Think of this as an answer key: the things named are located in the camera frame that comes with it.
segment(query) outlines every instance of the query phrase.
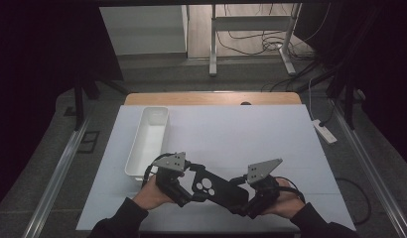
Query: small white object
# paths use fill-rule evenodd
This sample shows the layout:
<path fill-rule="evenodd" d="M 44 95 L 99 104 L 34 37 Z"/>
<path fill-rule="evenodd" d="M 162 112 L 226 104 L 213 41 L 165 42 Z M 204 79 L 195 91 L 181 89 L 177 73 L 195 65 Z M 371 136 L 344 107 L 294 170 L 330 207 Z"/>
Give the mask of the small white object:
<path fill-rule="evenodd" d="M 145 170 L 161 154 L 165 153 L 169 128 L 167 107 L 146 107 L 136 131 L 125 173 L 142 180 Z"/>
<path fill-rule="evenodd" d="M 319 123 L 321 123 L 319 119 L 313 121 L 313 125 L 315 126 L 315 129 L 319 133 L 319 135 L 321 135 L 328 144 L 335 143 L 337 141 L 337 138 L 335 138 L 335 136 L 330 132 L 330 130 L 327 129 L 327 127 L 321 127 Z"/>

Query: floor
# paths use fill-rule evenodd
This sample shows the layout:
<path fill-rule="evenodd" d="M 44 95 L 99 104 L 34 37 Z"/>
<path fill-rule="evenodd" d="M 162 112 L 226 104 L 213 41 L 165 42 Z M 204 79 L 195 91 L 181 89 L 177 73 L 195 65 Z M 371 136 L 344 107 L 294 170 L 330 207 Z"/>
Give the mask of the floor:
<path fill-rule="evenodd" d="M 283 7 L 285 12 L 289 12 L 290 6 L 284 5 Z M 270 9 L 270 5 L 263 5 L 260 12 L 266 13 L 268 9 Z M 275 14 L 282 14 L 281 5 L 274 9 Z M 244 14 L 232 5 L 229 10 L 231 14 Z M 207 14 L 210 8 L 208 6 L 203 6 L 201 9 L 191 8 L 191 31 L 194 20 L 193 11 L 196 11 L 196 14 L 204 12 Z M 254 4 L 246 14 L 256 15 L 258 11 L 259 5 Z M 223 14 L 223 6 L 217 8 L 217 14 Z M 223 36 L 220 35 L 220 38 L 222 41 L 225 40 L 225 43 L 231 40 L 227 33 Z M 260 39 L 253 40 L 255 42 L 251 44 L 243 44 L 242 40 L 237 40 L 236 43 L 231 40 L 230 44 L 243 51 L 257 52 L 260 49 L 247 46 L 260 45 Z M 190 59 L 176 56 L 163 58 L 158 56 L 127 56 L 119 58 L 125 81 L 117 83 L 137 92 L 267 91 L 281 79 L 288 78 L 281 59 L 275 52 L 269 53 L 272 54 L 269 58 L 232 58 L 242 55 L 225 51 L 221 47 L 218 47 L 218 53 L 224 58 L 218 62 L 218 75 L 216 78 L 209 77 L 207 75 L 208 61 L 205 59 L 209 53 L 208 46 L 209 43 L 201 43 L 199 47 L 196 47 L 196 51 L 190 48 Z M 305 64 L 307 62 L 295 62 L 296 70 L 302 70 Z M 322 70 L 321 67 L 318 68 L 313 72 L 313 75 L 322 72 Z M 308 78 L 310 76 L 295 81 L 290 85 L 290 88 L 306 83 Z M 118 108 L 123 104 L 125 98 L 125 95 L 113 88 L 99 82 L 97 85 L 101 94 L 98 100 L 93 101 L 94 109 L 91 112 L 91 120 L 86 130 L 88 133 L 99 131 L 96 145 L 92 153 L 88 154 L 82 151 L 90 150 L 91 145 L 87 142 L 80 144 L 78 153 L 72 161 L 40 237 L 85 237 L 88 234 L 87 232 L 75 231 L 74 228 L 105 152 Z M 326 119 L 334 111 L 331 102 L 325 96 L 325 89 L 328 85 L 329 82 L 325 81 L 314 87 L 313 90 L 300 94 L 303 103 L 317 118 Z M 273 91 L 284 91 L 285 88 L 286 84 L 280 84 L 272 89 Z M 24 233 L 72 134 L 74 117 L 66 114 L 68 108 L 71 107 L 74 107 L 72 90 L 58 98 L 55 117 L 42 143 L 0 205 L 0 237 L 21 237 Z M 371 181 L 365 175 L 359 158 L 349 144 L 348 137 L 339 123 L 339 116 L 336 112 L 332 115 L 328 128 L 339 139 L 339 143 L 330 146 L 320 138 L 331 169 L 337 178 L 356 181 L 366 193 L 372 206 L 369 219 L 356 226 L 357 233 L 363 238 L 403 237 L 396 232 L 388 216 L 389 211 L 384 208 L 376 190 L 371 185 Z M 360 104 L 354 105 L 354 125 L 365 150 L 373 159 L 384 183 L 396 198 L 407 220 L 407 165 L 369 122 L 368 117 L 362 112 Z M 367 206 L 362 193 L 345 180 L 338 180 L 338 184 L 354 222 L 362 221 L 367 214 Z"/>

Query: white wall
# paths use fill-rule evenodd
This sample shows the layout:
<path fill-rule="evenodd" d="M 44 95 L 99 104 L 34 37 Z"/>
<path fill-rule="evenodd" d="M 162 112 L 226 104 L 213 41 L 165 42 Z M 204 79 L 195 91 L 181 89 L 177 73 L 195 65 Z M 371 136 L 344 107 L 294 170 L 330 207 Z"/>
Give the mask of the white wall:
<path fill-rule="evenodd" d="M 187 50 L 182 6 L 102 7 L 100 11 L 118 56 Z"/>

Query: white table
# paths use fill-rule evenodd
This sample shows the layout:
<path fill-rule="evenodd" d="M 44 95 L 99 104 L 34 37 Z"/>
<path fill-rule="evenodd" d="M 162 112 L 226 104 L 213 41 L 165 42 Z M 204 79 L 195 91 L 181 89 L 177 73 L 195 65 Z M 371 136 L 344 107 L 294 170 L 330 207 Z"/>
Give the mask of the white table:
<path fill-rule="evenodd" d="M 145 106 L 121 106 L 77 230 L 90 230 L 111 217 L 140 183 L 124 173 L 141 111 Z M 328 222 L 355 229 L 305 105 L 169 106 L 170 152 L 203 164 L 224 179 L 246 174 L 247 165 L 282 158 L 272 176 L 293 181 L 306 200 Z M 181 179 L 189 191 L 194 173 Z M 289 220 L 261 216 L 252 220 L 232 215 L 206 201 L 180 208 L 165 204 L 152 210 L 140 231 L 179 233 L 299 232 Z"/>

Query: white tray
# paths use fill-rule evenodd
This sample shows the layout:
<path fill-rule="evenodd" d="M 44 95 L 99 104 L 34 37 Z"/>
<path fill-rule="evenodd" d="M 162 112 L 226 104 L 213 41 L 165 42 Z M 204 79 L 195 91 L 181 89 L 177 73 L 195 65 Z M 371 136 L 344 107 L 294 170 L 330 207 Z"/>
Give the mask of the white tray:
<path fill-rule="evenodd" d="M 145 170 L 161 154 L 166 152 L 169 129 L 167 107 L 146 107 L 136 131 L 135 140 L 126 163 L 125 173 L 142 180 Z"/>

